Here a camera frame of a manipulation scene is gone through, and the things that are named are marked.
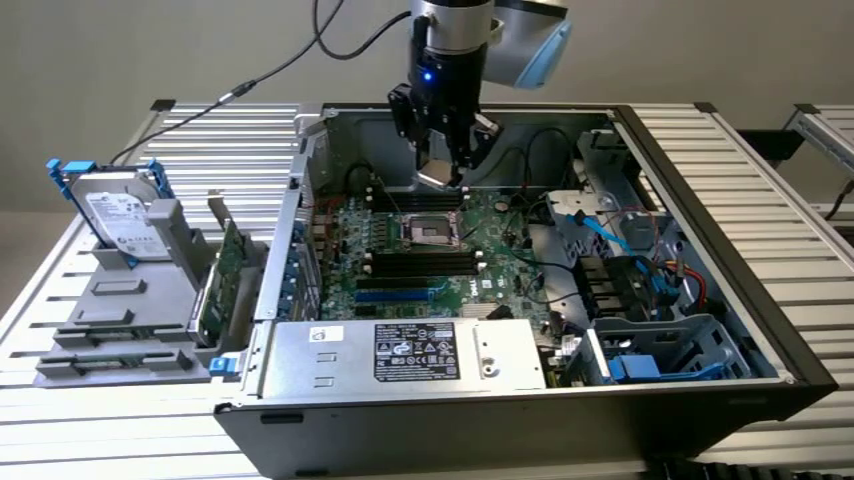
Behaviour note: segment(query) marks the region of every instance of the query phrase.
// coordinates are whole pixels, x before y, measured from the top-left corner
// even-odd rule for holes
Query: motherboard
[[[312,226],[321,318],[485,318],[503,307],[503,318],[539,328],[548,305],[539,268],[511,254],[512,247],[531,256],[519,235],[524,203],[512,200],[492,190],[321,199]]]

